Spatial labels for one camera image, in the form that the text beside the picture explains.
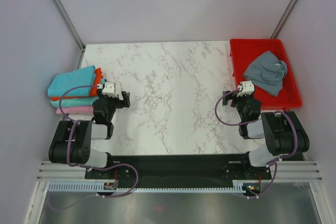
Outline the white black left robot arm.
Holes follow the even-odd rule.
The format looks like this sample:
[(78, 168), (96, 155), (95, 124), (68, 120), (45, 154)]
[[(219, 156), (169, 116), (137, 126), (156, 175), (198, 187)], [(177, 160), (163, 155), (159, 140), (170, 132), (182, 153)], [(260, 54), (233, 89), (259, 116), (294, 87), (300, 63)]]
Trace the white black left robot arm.
[(112, 119), (116, 110), (130, 107), (130, 93), (122, 91), (121, 95), (122, 99), (101, 92), (99, 99), (92, 104), (93, 118), (89, 121), (60, 121), (49, 148), (49, 161), (72, 167), (95, 168), (103, 178), (111, 178), (115, 165), (108, 161), (108, 153), (91, 148), (91, 141), (112, 137)]

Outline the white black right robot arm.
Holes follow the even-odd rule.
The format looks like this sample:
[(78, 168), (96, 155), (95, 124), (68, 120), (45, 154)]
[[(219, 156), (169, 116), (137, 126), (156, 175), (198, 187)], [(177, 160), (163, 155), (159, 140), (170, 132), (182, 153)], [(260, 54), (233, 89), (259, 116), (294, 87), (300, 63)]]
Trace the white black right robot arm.
[(248, 179), (259, 173), (259, 167), (271, 166), (286, 158), (307, 152), (309, 138), (293, 111), (261, 112), (262, 103), (253, 94), (238, 96), (238, 91), (224, 91), (223, 106), (230, 101), (240, 117), (239, 135), (244, 139), (261, 139), (265, 143), (247, 154), (247, 162), (240, 166)]

